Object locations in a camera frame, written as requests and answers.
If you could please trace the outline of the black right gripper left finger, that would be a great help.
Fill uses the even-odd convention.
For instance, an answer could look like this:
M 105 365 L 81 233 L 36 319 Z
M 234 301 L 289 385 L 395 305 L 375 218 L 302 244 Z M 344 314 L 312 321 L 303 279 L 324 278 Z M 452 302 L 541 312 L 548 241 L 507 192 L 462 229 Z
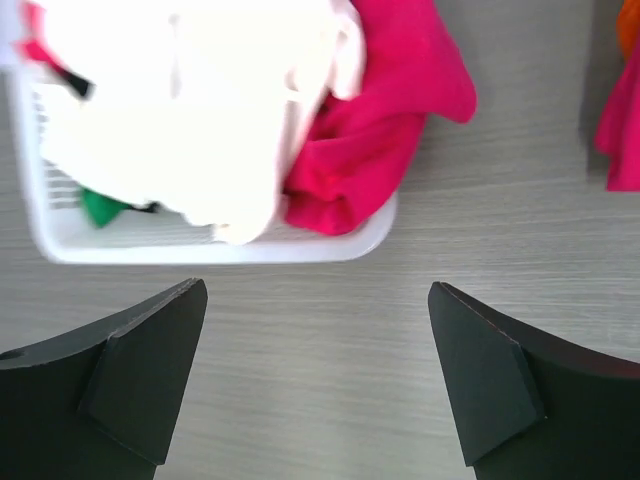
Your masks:
M 188 279 L 1 355 L 4 479 L 151 479 L 166 462 L 207 308 Z

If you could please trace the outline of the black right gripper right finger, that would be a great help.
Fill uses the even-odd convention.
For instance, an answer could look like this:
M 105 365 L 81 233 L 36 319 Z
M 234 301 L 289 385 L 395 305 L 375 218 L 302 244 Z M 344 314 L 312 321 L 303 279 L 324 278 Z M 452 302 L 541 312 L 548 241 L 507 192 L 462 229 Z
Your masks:
M 639 365 L 435 282 L 428 308 L 466 466 L 478 479 L 636 479 Z

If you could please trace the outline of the white printed t-shirt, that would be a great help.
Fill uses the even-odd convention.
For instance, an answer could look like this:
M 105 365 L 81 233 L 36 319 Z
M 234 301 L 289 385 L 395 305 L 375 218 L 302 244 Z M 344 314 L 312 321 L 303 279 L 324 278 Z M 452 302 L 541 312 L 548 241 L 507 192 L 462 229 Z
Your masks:
M 348 1 L 37 1 L 28 18 L 35 58 L 94 84 L 37 81 L 43 157 L 228 244 L 269 228 L 321 103 L 356 97 L 366 63 Z

